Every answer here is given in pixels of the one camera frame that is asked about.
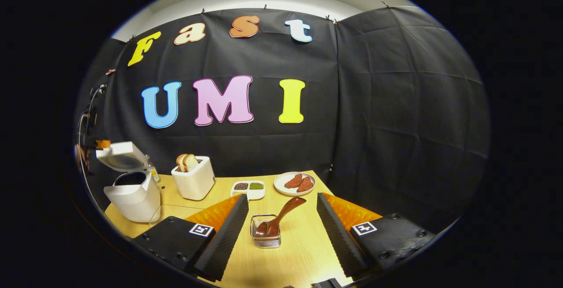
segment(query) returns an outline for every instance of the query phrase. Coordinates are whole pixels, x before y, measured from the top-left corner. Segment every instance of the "meat slice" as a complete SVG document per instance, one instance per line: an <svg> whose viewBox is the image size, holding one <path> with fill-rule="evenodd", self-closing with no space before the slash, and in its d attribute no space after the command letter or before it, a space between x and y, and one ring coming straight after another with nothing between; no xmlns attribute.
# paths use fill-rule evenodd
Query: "meat slice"
<svg viewBox="0 0 563 288"><path fill-rule="evenodd" d="M303 179L303 182L301 183L301 185L299 185L299 188L297 189L297 192L303 192L303 191L307 191L309 189L313 188L313 182L311 181L311 178L309 177L305 177Z"/></svg>
<svg viewBox="0 0 563 288"><path fill-rule="evenodd" d="M295 188L296 186L301 185L302 178L303 178L303 174L297 174L289 182L286 182L284 187L285 188Z"/></svg>

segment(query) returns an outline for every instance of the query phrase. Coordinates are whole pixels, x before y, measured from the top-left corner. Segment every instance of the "white rice cooker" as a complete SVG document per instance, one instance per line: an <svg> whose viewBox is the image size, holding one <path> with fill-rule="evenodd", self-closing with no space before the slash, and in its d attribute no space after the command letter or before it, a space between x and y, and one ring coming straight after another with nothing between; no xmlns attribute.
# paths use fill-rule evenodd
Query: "white rice cooker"
<svg viewBox="0 0 563 288"><path fill-rule="evenodd" d="M133 142L115 142L96 151L96 158L116 171L125 172L104 193L125 218L150 222L160 217L161 193L154 182L145 154Z"/></svg>

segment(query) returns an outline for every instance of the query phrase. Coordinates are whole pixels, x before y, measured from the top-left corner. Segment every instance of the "spoon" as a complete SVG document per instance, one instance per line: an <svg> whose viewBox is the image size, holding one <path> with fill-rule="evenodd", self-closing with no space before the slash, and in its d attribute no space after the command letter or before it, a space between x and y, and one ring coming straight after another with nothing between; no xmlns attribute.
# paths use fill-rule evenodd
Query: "spoon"
<svg viewBox="0 0 563 288"><path fill-rule="evenodd" d="M280 224L280 220L288 214L291 210L297 208L298 206L304 204L307 200L301 197L293 197L291 198L284 206L281 208L280 214L271 221L266 221L260 223L260 225L256 228L255 237L274 237L278 236L278 226Z"/></svg>

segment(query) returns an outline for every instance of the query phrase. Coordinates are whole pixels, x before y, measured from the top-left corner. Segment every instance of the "white plate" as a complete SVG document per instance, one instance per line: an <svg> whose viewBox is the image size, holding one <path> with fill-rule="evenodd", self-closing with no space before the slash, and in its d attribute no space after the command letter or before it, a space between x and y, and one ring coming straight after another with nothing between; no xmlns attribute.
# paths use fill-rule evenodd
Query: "white plate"
<svg viewBox="0 0 563 288"><path fill-rule="evenodd" d="M295 187L295 188L285 188L284 185L289 182L290 180L292 180L295 175L297 174L302 174L303 177L309 177L311 178L311 182L313 183L313 187L309 190L305 190L303 192L297 192L297 190L299 189L299 187ZM316 186L316 181L315 178L313 176L311 176L310 174L305 174L304 172L300 172L300 171L290 171L290 172L286 172L284 174L281 174L279 176L276 177L276 179L274 179L274 187L281 193L283 194L287 194L288 196L303 196L304 194L308 194L309 192L311 192L313 189L315 189Z"/></svg>
<svg viewBox="0 0 563 288"><path fill-rule="evenodd" d="M247 183L247 184L248 184L247 188L246 188L245 190L235 190L235 186L236 186L237 184L241 183L241 182ZM252 182L257 182L257 183L259 183L259 184L262 184L262 186L263 186L264 188L258 189L258 190L250 190L249 188L250 188L250 184L251 184ZM264 195L266 194L266 186L265 186L264 182L261 182L260 180L243 180L243 181L235 182L235 183L233 184L233 186L231 187L231 193L230 193L230 196L231 196L231 197L233 196L233 192L235 192L235 191L244 191L244 192L246 192L246 194L247 194L247 199L248 199L248 200L258 200L258 199L264 198Z"/></svg>

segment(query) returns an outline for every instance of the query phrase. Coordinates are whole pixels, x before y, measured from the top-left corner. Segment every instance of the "pink letter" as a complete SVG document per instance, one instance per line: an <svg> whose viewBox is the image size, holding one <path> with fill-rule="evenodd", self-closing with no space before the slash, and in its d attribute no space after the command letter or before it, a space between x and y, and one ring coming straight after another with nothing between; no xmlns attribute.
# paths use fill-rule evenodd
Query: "pink letter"
<svg viewBox="0 0 563 288"><path fill-rule="evenodd" d="M247 123L254 119L248 106L248 87L252 82L251 76L235 76L229 81L225 93L222 95L215 82L211 79L200 79L194 82L197 90L197 118L195 124L205 126L213 123L207 106L219 121L223 122L227 108L231 106L231 114L227 118L231 123Z"/></svg>

